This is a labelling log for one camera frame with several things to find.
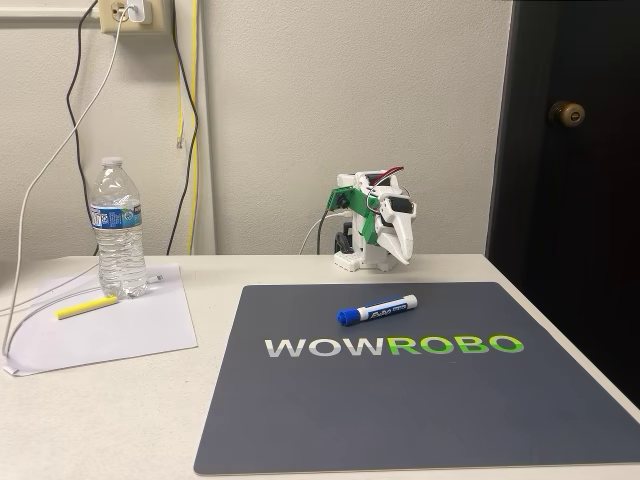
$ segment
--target power outlet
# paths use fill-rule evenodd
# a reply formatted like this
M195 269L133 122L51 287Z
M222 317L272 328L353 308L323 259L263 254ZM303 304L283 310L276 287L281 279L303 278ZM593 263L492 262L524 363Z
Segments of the power outlet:
M100 31L115 35L118 30L120 9L127 4L127 0L98 0L100 13ZM147 0L145 5L151 7L151 23L136 23L125 16L120 28L120 34L131 33L169 33L171 32L171 9L173 0Z

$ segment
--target table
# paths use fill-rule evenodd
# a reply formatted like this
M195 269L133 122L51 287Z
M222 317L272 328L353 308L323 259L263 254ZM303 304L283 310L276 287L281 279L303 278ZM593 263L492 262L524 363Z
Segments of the table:
M46 278L69 276L95 262L67 257L27 262L18 299ZM0 373L2 480L185 480L193 472L200 434L242 287L260 283L500 283L533 318L636 419L636 408L482 255L416 255L389 273L349 273L328 256L147 257L179 263L199 347L25 378ZM13 284L0 263L0 304ZM6 316L0 317L0 325ZM597 465L349 472L314 480L364 479L638 479L640 465ZM307 475L275 475L299 480Z

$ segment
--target red wire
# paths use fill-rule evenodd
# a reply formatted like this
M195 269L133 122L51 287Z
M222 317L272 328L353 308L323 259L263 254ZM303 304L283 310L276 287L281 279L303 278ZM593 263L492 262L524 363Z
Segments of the red wire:
M387 170L386 172L382 172L380 175L378 175L374 180L372 185L375 185L376 182L378 182L379 180L384 179L385 177L388 177L389 175L393 175L396 172L399 172L400 170L404 170L404 167L391 167L389 170Z

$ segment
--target brass door knob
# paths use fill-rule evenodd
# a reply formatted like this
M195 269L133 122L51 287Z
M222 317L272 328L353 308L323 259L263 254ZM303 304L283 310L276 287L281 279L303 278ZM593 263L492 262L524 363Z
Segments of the brass door knob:
M577 127L584 121L584 108L573 102L556 102L549 110L549 121L565 127Z

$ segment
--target gray mat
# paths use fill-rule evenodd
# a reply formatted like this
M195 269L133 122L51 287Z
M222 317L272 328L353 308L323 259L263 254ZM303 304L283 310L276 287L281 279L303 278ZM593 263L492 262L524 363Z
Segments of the gray mat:
M347 328L335 320L340 308L408 294L417 309ZM425 351L429 336L445 340L427 348L452 351ZM456 336L484 347L465 353ZM364 346L357 355L360 338L373 353ZM391 348L411 339L416 353ZM292 352L283 346L278 354L282 340ZM626 462L640 462L640 424L498 284L263 285L242 293L194 468L216 475Z

